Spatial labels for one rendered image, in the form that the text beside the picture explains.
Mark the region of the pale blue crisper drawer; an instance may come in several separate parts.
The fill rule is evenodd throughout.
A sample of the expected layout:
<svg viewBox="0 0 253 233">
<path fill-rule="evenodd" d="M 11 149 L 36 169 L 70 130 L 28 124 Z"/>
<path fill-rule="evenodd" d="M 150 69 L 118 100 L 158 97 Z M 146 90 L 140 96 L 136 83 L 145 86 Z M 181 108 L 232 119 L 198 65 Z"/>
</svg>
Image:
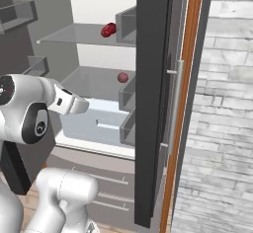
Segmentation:
<svg viewBox="0 0 253 233">
<path fill-rule="evenodd" d="M 128 112 L 119 109 L 117 101 L 88 99 L 89 109 L 78 115 L 61 116 L 66 137 L 121 146 L 120 126 Z"/>
</svg>

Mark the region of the grey fridge door with bins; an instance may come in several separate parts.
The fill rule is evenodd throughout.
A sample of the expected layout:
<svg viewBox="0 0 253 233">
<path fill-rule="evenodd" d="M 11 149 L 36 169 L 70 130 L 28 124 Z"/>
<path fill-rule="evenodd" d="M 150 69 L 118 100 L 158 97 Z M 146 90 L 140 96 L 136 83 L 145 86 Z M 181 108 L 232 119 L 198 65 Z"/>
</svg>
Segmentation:
<svg viewBox="0 0 253 233">
<path fill-rule="evenodd" d="M 13 1 L 0 0 L 0 8 L 12 5 Z M 29 56 L 42 56 L 49 68 L 44 77 L 62 81 L 78 66 L 77 47 L 71 43 L 37 43 L 37 40 L 73 24 L 70 0 L 22 1 L 35 2 L 38 19 L 0 35 L 0 76 L 22 74 L 30 67 Z M 55 146 L 60 129 L 60 115 L 51 112 L 47 133 L 41 141 L 34 145 L 3 144 L 0 169 L 14 194 L 27 194 Z"/>
</svg>

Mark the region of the dark grey fridge door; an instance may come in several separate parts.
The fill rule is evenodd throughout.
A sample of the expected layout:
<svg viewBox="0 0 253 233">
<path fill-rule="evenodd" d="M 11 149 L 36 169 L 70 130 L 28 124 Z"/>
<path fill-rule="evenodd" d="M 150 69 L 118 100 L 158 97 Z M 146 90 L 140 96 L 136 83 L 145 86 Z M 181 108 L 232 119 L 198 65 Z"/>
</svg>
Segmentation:
<svg viewBox="0 0 253 233">
<path fill-rule="evenodd" d="M 173 0 L 136 0 L 134 223 L 154 209 Z"/>
</svg>

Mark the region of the grey door bin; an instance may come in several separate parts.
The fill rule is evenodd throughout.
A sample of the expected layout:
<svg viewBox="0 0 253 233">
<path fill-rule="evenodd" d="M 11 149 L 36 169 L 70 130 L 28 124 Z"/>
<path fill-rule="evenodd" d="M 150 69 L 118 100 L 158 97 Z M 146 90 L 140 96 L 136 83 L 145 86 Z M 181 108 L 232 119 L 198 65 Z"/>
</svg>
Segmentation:
<svg viewBox="0 0 253 233">
<path fill-rule="evenodd" d="M 131 75 L 119 89 L 119 109 L 131 112 L 135 107 L 135 76 Z"/>
<path fill-rule="evenodd" d="M 14 0 L 12 5 L 0 8 L 0 35 L 33 23 L 37 19 L 34 1 Z"/>
<path fill-rule="evenodd" d="M 135 46 L 136 43 L 136 7 L 128 8 L 116 14 L 116 40 Z"/>
<path fill-rule="evenodd" d="M 29 56 L 30 67 L 24 71 L 25 75 L 44 77 L 48 72 L 47 59 L 42 56 Z"/>
<path fill-rule="evenodd" d="M 122 144 L 135 146 L 135 110 L 132 110 L 120 127 Z"/>
</svg>

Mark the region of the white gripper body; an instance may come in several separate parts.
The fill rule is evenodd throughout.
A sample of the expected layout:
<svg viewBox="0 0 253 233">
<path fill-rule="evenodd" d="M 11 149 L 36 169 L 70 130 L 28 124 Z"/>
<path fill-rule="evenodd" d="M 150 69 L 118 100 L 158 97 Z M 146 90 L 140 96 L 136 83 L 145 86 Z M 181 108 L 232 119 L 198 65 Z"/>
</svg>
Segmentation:
<svg viewBox="0 0 253 233">
<path fill-rule="evenodd" d="M 69 112 L 72 115 L 86 113 L 89 109 L 89 102 L 86 99 L 75 97 Z"/>
</svg>

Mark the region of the dark red lumpy food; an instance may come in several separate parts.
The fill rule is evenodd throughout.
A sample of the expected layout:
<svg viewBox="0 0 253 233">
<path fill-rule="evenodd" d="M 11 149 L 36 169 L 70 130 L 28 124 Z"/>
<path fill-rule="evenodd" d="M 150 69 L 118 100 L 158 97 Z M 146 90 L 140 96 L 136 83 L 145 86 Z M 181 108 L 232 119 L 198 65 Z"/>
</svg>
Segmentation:
<svg viewBox="0 0 253 233">
<path fill-rule="evenodd" d="M 108 38 L 117 31 L 117 25 L 115 23 L 108 23 L 101 29 L 101 36 Z"/>
</svg>

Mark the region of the grey freezer drawer front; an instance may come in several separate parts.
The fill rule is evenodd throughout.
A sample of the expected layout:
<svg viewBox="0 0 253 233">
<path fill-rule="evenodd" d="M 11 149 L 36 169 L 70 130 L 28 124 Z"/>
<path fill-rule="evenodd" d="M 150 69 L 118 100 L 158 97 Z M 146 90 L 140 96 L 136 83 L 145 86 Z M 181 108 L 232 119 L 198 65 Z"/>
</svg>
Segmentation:
<svg viewBox="0 0 253 233">
<path fill-rule="evenodd" d="M 129 185 L 117 184 L 96 178 L 100 187 L 99 193 L 114 194 L 134 200 L 134 173 L 132 171 L 134 163 L 132 161 L 74 149 L 54 147 L 46 163 L 49 167 L 63 169 L 71 169 L 73 166 L 85 166 L 127 174 L 131 178 Z M 96 222 L 125 230 L 135 230 L 133 210 L 122 211 L 93 203 L 88 204 L 87 207 L 89 215 Z"/>
</svg>

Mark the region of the grey fridge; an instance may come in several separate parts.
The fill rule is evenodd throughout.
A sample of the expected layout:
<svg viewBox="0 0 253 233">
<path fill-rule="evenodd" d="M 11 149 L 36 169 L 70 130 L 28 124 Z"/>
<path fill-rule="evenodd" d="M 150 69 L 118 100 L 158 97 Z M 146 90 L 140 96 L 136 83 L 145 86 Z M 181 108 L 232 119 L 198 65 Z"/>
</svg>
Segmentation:
<svg viewBox="0 0 253 233">
<path fill-rule="evenodd" d="M 159 233 L 160 218 L 162 213 L 163 197 L 166 184 L 167 163 L 169 158 L 167 149 L 165 147 L 162 147 L 161 144 L 168 142 L 168 127 L 170 125 L 174 82 L 176 79 L 174 75 L 168 74 L 167 71 L 176 70 L 177 61 L 180 59 L 180 53 L 182 51 L 184 40 L 184 25 L 186 22 L 187 1 L 188 0 L 172 1 L 170 35 L 168 40 L 168 53 L 166 58 L 166 80 L 163 86 L 165 94 L 164 103 L 162 104 L 162 137 L 158 155 L 154 209 L 151 217 L 150 226 L 148 228 L 145 228 L 134 223 L 135 233 Z M 191 117 L 191 107 L 194 98 L 194 87 L 197 82 L 197 73 L 199 69 L 201 53 L 203 50 L 210 3 L 211 0 L 202 0 L 200 8 L 198 32 L 194 47 L 188 94 L 183 117 L 183 126 L 178 147 L 175 177 L 176 174 L 182 168 L 183 150 L 186 144 L 187 131 Z M 105 26 L 108 23 L 116 23 L 116 14 L 127 10 L 128 8 L 136 7 L 136 0 L 70 0 L 70 4 L 73 24 L 97 24 Z M 74 44 L 77 47 L 77 68 L 80 66 L 87 66 L 119 69 L 121 70 L 121 72 L 124 72 L 128 75 L 128 79 L 131 75 L 134 75 L 136 79 L 136 43 L 135 47 L 81 43 L 71 44 Z M 135 183 L 135 146 L 123 144 L 123 147 L 121 147 L 81 139 L 69 138 L 64 135 L 62 124 L 61 129 L 55 136 L 55 140 L 55 147 L 74 149 L 82 152 L 90 152 L 103 156 L 110 156 L 132 161 L 134 163 L 132 171 L 134 173 Z"/>
</svg>

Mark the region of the glass fridge shelf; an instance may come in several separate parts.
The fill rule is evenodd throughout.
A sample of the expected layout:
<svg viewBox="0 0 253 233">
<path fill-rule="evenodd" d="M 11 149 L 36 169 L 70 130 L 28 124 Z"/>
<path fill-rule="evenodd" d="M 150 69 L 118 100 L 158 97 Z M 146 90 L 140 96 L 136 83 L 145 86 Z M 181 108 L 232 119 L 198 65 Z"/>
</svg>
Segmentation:
<svg viewBox="0 0 253 233">
<path fill-rule="evenodd" d="M 119 69 L 80 66 L 61 84 L 80 97 L 117 101 L 123 85 L 118 81 L 120 73 Z"/>
<path fill-rule="evenodd" d="M 43 41 L 71 42 L 81 44 L 111 45 L 134 47 L 129 44 L 119 43 L 116 40 L 116 33 L 108 38 L 101 36 L 101 29 L 104 25 L 97 24 L 72 24 L 55 33 L 37 40 L 37 43 Z"/>
</svg>

